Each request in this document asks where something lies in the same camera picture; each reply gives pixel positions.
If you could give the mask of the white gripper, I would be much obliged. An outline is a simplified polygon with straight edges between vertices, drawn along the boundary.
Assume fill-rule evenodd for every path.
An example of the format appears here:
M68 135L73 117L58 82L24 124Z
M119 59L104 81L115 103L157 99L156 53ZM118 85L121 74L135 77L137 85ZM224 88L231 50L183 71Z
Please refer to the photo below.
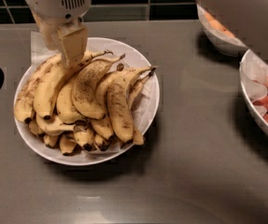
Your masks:
M58 49L66 67L80 63L88 41L88 30L77 18L89 10L92 0L25 0L45 45Z

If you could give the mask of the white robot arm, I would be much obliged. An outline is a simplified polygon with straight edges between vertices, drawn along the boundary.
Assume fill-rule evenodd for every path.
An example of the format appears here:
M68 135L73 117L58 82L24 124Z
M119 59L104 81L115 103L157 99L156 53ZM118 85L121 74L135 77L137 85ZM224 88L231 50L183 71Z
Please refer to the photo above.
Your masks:
M268 63L268 0L194 0ZM59 29L79 26L92 0L25 0L49 49L60 50Z

